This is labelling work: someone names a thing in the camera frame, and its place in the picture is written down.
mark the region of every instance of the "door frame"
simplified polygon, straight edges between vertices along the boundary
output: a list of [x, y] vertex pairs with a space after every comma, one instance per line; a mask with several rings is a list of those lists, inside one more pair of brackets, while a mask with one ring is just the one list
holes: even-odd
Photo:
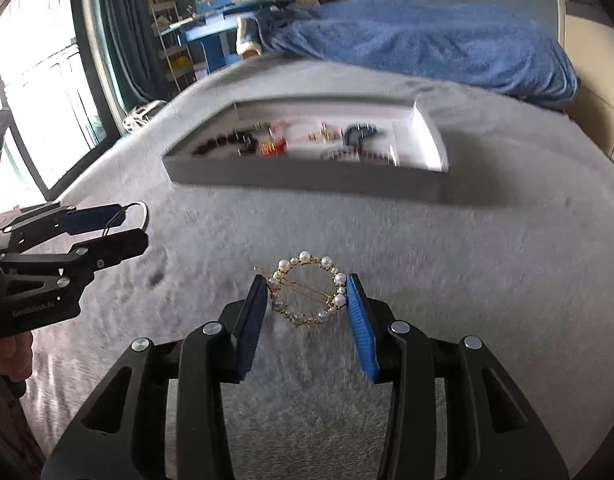
[[[10, 131], [14, 138], [14, 143], [20, 152], [23, 162], [27, 166], [31, 178], [42, 193], [45, 200], [48, 202], [56, 200], [88, 167], [90, 167], [98, 158], [110, 149], [121, 135], [114, 121], [110, 105], [108, 104], [103, 88], [98, 78], [98, 73], [94, 65], [94, 57], [92, 56], [92, 48], [88, 41], [87, 30], [82, 10], [82, 0], [70, 0], [72, 6], [72, 19], [74, 20], [74, 30], [76, 32], [76, 43], [78, 44], [79, 53], [81, 55], [82, 66], [85, 72], [85, 78], [92, 92], [92, 98], [98, 110], [100, 123], [105, 130], [105, 138], [98, 146], [87, 152], [78, 162], [76, 162], [68, 171], [50, 188], [43, 182], [36, 165], [34, 164], [30, 153], [25, 147], [25, 143], [20, 136], [20, 131], [16, 125], [16, 121], [12, 118]], [[1, 78], [0, 70], [0, 97], [3, 108], [8, 108], [7, 95], [5, 94], [5, 84]]]

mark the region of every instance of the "blue gripper pad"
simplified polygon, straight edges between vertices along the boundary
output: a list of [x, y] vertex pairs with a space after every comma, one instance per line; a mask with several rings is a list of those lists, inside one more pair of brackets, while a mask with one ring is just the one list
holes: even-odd
[[347, 280], [347, 314], [356, 340], [356, 350], [363, 370], [373, 382], [378, 378], [378, 357], [376, 341], [367, 318], [365, 305], [356, 286], [357, 277]]
[[258, 346], [258, 336], [263, 325], [267, 309], [267, 282], [262, 276], [256, 276], [251, 284], [247, 299], [243, 304], [246, 315], [238, 335], [236, 375], [244, 380], [251, 370]]
[[108, 222], [114, 218], [114, 215], [118, 216], [114, 218], [114, 221], [109, 227], [118, 227], [125, 221], [125, 213], [121, 211], [122, 207], [120, 204], [102, 205], [99, 207], [69, 211], [61, 218], [60, 227], [63, 231], [72, 236], [91, 233], [92, 231], [102, 231], [107, 226]]

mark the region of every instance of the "curtain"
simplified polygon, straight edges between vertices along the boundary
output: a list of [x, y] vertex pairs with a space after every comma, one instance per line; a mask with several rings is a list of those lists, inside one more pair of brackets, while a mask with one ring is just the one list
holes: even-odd
[[155, 100], [168, 100], [147, 0], [98, 0], [102, 41], [116, 79], [119, 101], [131, 108]]

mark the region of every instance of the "yellow object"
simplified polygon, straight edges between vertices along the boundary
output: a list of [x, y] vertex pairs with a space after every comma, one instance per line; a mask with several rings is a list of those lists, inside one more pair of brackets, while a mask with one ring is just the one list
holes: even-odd
[[176, 59], [172, 60], [171, 62], [171, 67], [174, 70], [185, 70], [188, 68], [192, 68], [192, 62], [191, 59], [187, 56], [180, 56], [177, 57]]

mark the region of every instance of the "gray bedspread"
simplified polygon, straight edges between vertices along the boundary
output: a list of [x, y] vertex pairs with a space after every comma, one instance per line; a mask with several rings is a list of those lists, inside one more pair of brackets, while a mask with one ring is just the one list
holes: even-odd
[[[212, 110], [236, 98], [319, 92], [419, 99], [447, 145], [450, 203], [190, 187], [167, 177], [162, 153]], [[181, 94], [63, 203], [134, 200], [151, 208], [146, 253], [97, 273], [80, 317], [35, 334], [23, 404], [47, 452], [132, 339], [186, 336], [244, 298], [254, 265], [302, 250], [357, 272], [369, 296], [429, 336], [481, 336], [572, 473], [614, 423], [614, 165], [565, 115], [452, 83], [248, 60]], [[269, 314], [253, 371], [223, 393], [237, 478], [375, 478], [389, 387], [367, 383], [346, 316], [293, 329]], [[168, 457], [171, 466], [171, 445]]]

